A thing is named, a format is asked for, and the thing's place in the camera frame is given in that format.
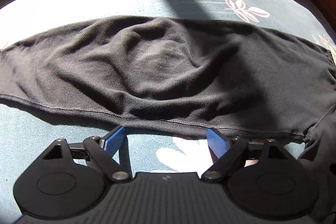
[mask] black fabric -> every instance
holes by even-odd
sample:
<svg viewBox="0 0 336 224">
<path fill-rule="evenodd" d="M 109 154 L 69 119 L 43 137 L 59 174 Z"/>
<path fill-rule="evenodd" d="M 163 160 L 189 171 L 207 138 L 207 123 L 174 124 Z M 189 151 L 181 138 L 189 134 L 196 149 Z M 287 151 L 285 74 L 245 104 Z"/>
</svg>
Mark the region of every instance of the black fabric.
<svg viewBox="0 0 336 224">
<path fill-rule="evenodd" d="M 201 136 L 214 127 L 313 143 L 335 126 L 329 54 L 246 23 L 111 17 L 2 50 L 0 98 L 168 133 Z"/>
<path fill-rule="evenodd" d="M 311 141 L 300 156 L 302 164 L 312 172 L 319 186 L 319 198 L 311 213 L 318 223 L 334 223 L 336 209 L 336 174 L 330 170 L 336 164 L 336 106 L 333 106 L 310 130 Z"/>
</svg>

